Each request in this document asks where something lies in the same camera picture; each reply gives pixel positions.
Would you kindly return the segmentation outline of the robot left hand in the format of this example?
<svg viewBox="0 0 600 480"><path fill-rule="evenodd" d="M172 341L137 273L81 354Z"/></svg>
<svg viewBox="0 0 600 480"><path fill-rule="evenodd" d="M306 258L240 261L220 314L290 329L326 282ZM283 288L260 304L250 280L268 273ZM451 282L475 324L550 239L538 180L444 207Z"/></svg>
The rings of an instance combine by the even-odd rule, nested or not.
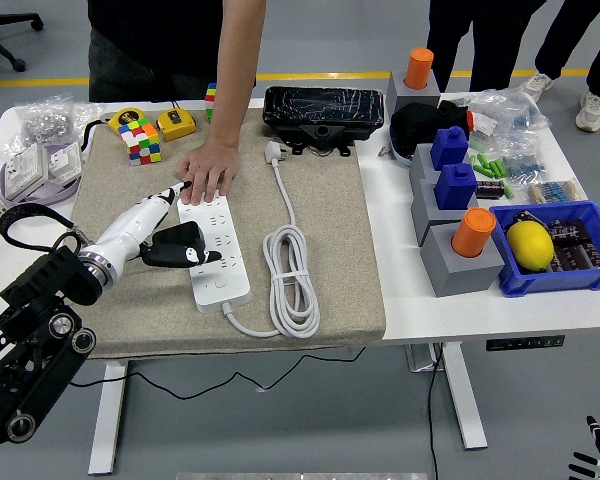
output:
<svg viewBox="0 0 600 480"><path fill-rule="evenodd" d="M135 258L149 266L166 268L190 268L222 258L219 252L206 248L203 233L194 221L156 230L189 186L181 182L144 198L121 214L94 244L81 249L78 258L103 287L114 286L124 264Z"/></svg>

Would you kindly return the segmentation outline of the person's left hand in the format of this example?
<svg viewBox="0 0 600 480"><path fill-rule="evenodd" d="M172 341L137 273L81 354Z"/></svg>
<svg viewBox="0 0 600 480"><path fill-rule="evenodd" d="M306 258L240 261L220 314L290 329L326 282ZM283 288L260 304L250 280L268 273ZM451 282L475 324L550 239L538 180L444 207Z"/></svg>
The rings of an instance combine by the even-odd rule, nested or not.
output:
<svg viewBox="0 0 600 480"><path fill-rule="evenodd" d="M183 154L177 177L191 185L181 192L183 204L211 202L216 192L226 196L239 169L238 144L207 139L200 147Z"/></svg>

